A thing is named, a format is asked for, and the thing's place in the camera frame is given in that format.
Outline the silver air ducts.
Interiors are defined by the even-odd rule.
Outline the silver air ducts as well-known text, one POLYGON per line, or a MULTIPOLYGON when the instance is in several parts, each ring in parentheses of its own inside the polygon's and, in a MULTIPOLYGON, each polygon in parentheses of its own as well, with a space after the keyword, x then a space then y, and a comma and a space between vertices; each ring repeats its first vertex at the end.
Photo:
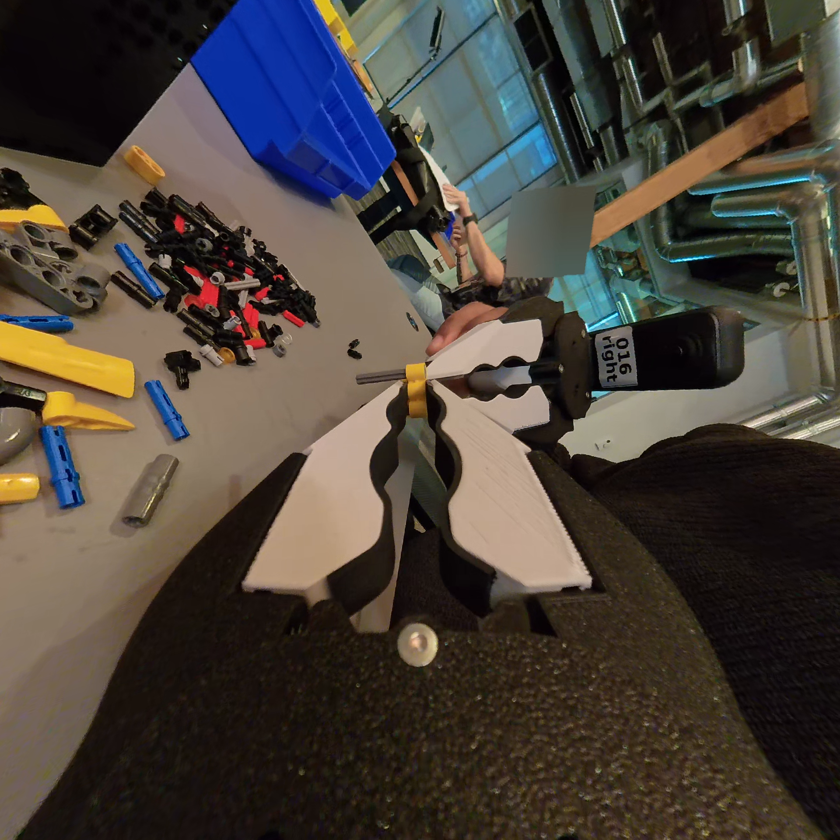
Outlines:
MULTIPOLYGON (((692 103, 716 107, 799 69, 810 115, 682 193, 711 196, 710 213, 718 219, 743 223, 748 218, 776 217, 788 225, 801 321, 810 335, 814 386, 742 424, 806 439, 838 429, 838 2, 765 2, 772 45, 795 36, 801 44, 796 66, 788 59, 772 67, 761 64, 760 48, 752 45, 748 30, 739 28, 751 3, 723 5, 727 17, 723 33, 738 33, 741 38, 732 52, 731 74, 709 82, 687 100, 672 101, 672 112, 692 103)), ((650 221, 651 238, 663 261, 742 256, 750 245, 769 254, 770 241, 754 236, 720 235, 696 243, 675 240, 667 208, 677 196, 638 220, 650 221)))

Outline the yellow two-hole beam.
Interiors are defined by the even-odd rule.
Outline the yellow two-hole beam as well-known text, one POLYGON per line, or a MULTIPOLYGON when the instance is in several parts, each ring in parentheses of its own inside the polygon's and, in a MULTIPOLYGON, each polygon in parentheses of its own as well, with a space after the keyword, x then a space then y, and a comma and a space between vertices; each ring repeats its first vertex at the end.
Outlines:
POLYGON ((156 187, 165 178, 165 171, 138 145, 130 146, 123 154, 126 165, 146 183, 156 187))

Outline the pile of yellow grey beams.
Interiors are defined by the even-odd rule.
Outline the pile of yellow grey beams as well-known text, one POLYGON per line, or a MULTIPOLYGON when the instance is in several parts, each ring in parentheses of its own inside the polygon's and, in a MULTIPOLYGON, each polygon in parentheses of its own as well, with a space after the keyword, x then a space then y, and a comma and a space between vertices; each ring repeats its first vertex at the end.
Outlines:
MULTIPOLYGON (((37 197, 17 171, 1 174, 2 285, 49 310, 45 316, 2 315, 2 362, 71 385, 129 399, 133 364, 68 342, 75 317, 96 313, 111 279, 98 264, 81 260, 74 227, 37 197)), ((82 506, 81 479, 67 431, 131 432, 135 425, 116 413, 82 402, 68 391, 42 392, 2 381, 2 408, 25 410, 38 422, 59 509, 82 506)))

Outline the black angled connector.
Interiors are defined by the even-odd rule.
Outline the black angled connector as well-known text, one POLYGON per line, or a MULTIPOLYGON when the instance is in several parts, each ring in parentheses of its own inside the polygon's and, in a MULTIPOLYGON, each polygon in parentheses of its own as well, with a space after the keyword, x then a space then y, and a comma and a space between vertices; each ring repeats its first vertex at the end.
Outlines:
POLYGON ((174 375, 180 391, 190 388, 191 374, 201 370, 201 362, 189 350, 171 351, 164 355, 165 367, 174 375))

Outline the person's black knit sweater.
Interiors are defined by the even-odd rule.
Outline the person's black knit sweater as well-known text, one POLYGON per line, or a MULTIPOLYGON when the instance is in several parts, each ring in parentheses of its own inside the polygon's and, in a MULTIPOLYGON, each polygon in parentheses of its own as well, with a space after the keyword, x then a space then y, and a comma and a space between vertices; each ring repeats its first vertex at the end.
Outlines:
POLYGON ((664 568, 774 771, 839 837, 839 454, 739 425, 564 469, 664 568))

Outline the black perforated block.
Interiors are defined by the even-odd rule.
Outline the black perforated block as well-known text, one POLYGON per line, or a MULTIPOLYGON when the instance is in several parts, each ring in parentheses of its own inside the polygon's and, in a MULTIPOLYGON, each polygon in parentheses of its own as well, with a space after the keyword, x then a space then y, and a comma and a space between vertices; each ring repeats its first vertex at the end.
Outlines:
POLYGON ((234 5, 2 1, 2 147, 104 166, 234 5))

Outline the wooden ceiling beam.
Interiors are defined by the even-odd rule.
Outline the wooden ceiling beam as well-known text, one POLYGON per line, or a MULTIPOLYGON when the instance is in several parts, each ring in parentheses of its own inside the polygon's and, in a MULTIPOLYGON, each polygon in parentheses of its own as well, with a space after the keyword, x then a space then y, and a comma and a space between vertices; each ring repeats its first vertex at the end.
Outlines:
POLYGON ((765 102, 663 170, 595 212, 590 248, 634 224, 678 194, 808 119, 804 82, 765 102))

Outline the blue storage bin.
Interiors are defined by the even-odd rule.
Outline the blue storage bin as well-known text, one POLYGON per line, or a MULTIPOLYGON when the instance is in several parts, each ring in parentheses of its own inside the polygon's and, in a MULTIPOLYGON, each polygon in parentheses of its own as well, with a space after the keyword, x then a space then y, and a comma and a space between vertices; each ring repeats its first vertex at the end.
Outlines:
POLYGON ((250 156, 359 201, 396 156, 314 2, 240 1, 192 66, 250 156))

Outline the pile of black red pins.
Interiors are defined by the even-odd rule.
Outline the pile of black red pins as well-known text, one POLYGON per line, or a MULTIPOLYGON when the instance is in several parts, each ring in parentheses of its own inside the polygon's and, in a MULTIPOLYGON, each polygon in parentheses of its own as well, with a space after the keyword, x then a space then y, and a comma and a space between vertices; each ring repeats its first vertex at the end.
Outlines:
POLYGON ((210 364, 249 367, 262 350, 282 357, 290 328, 321 327, 316 298, 266 243, 204 202, 155 187, 138 203, 121 201, 119 219, 143 242, 141 264, 164 292, 163 309, 210 364))

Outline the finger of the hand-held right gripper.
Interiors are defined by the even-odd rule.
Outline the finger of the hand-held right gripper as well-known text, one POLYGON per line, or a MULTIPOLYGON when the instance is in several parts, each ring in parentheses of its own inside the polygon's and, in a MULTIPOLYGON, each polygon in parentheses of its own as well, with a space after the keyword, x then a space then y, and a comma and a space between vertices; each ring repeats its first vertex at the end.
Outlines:
POLYGON ((542 426, 550 420, 550 403, 539 389, 520 397, 496 395, 488 401, 464 397, 445 388, 445 432, 455 436, 499 436, 542 426))
POLYGON ((536 361, 543 346, 540 320, 483 322, 432 355, 426 378, 439 381, 468 376, 481 365, 495 369, 509 360, 536 361))

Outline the black bag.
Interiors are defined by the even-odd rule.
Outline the black bag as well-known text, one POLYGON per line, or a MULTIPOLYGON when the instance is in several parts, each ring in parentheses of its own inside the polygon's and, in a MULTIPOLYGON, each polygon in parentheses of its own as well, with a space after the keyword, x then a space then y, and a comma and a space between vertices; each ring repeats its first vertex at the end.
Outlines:
POLYGON ((383 106, 377 116, 388 138, 395 147, 394 162, 399 164, 408 184, 414 190, 417 202, 407 201, 406 205, 398 202, 407 196, 399 179, 393 179, 393 168, 384 172, 388 183, 388 195, 394 196, 390 203, 399 212, 390 216, 375 230, 374 242, 378 244, 394 232, 416 230, 430 245, 434 245, 434 236, 449 236, 454 222, 454 213, 447 209, 444 195, 438 179, 433 173, 425 150, 416 141, 410 124, 399 114, 394 114, 383 106))

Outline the person's right hand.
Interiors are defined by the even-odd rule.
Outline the person's right hand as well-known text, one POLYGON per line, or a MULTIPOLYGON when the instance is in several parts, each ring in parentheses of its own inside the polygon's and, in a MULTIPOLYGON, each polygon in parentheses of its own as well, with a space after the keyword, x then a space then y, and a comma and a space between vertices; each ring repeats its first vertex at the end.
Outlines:
POLYGON ((426 356, 432 357, 468 331, 480 324, 500 319, 508 308, 492 307, 489 304, 473 301, 444 320, 426 348, 426 356))

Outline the dark grey tube connector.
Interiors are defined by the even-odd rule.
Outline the dark grey tube connector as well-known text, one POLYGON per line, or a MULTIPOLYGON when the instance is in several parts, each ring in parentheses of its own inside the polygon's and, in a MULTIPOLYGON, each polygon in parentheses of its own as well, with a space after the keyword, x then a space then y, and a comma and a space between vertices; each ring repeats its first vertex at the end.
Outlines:
POLYGON ((122 510, 122 523, 146 527, 160 506, 180 465, 173 455, 156 456, 143 470, 122 510))

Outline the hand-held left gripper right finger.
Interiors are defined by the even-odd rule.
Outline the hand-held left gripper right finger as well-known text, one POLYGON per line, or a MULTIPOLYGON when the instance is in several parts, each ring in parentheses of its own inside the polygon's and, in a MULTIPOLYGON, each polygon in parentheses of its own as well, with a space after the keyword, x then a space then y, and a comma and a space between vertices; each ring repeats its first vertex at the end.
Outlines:
POLYGON ((532 463, 532 451, 443 385, 427 388, 446 490, 440 571, 479 617, 501 602, 589 592, 594 579, 532 463))

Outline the blue pin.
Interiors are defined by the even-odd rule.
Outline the blue pin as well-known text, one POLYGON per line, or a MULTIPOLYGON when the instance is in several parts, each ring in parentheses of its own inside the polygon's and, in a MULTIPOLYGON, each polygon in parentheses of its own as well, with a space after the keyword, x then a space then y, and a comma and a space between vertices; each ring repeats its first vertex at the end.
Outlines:
POLYGON ((143 387, 173 440, 179 442, 190 437, 191 433, 186 428, 182 415, 176 410, 163 384, 158 380, 152 380, 145 382, 143 387))
POLYGON ((143 261, 132 251, 131 247, 125 243, 117 243, 113 246, 113 249, 145 294, 153 302, 165 299, 165 292, 147 270, 143 261))

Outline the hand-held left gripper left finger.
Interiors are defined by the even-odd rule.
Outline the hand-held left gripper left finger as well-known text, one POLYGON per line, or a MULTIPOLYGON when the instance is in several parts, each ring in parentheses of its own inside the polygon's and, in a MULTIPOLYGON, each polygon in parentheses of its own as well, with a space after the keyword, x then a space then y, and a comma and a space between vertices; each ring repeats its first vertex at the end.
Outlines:
POLYGON ((396 563, 387 482, 400 465, 403 386, 396 382, 316 441, 242 581, 246 592, 366 607, 396 563))

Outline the black two-hole connector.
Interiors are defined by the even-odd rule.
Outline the black two-hole connector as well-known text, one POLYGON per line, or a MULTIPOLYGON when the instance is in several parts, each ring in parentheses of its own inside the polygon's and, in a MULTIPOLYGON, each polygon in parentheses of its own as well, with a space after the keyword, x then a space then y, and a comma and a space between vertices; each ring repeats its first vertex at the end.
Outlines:
POLYGON ((90 251, 113 231, 118 221, 117 217, 96 204, 69 225, 68 235, 74 244, 90 251))

